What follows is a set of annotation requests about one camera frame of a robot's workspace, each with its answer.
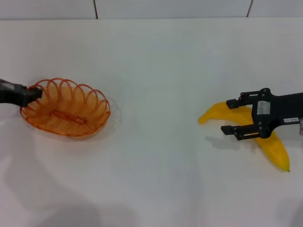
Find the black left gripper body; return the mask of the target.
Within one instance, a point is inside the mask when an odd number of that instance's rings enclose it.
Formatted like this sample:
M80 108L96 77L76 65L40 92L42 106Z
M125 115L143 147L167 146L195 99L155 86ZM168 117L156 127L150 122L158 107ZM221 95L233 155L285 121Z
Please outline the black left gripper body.
M0 103L17 106L28 105L27 87L21 84L0 80Z

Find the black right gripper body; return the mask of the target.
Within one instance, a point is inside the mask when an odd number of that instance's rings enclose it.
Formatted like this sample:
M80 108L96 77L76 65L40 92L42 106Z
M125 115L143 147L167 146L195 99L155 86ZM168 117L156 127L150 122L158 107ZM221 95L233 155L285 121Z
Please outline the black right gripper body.
M303 118L303 94L275 96L260 91L252 99L252 119L258 136L269 138L282 125L299 124Z

